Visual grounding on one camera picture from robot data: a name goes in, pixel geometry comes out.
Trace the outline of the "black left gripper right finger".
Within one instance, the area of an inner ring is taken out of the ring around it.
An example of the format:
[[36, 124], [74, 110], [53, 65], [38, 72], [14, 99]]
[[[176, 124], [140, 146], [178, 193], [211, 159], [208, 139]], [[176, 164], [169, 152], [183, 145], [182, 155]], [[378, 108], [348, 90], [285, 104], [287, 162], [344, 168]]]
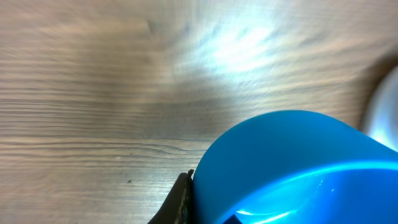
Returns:
[[231, 215], [223, 224], [243, 224], [236, 215]]

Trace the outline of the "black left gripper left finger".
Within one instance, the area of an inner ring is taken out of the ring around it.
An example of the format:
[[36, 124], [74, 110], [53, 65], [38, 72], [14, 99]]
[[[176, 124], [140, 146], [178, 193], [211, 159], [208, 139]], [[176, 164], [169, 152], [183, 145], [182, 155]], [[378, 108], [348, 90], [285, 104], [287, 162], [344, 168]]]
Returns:
[[190, 169], [180, 173], [162, 206], [148, 224], [193, 223], [193, 172]]

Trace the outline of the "blue plastic measuring scoop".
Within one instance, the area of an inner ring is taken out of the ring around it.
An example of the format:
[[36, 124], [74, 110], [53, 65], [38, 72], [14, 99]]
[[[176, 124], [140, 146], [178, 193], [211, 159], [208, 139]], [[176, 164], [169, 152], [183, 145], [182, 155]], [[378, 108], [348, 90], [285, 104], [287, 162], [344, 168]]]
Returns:
[[396, 223], [397, 151], [325, 114], [276, 111], [221, 135], [193, 188], [197, 223]]

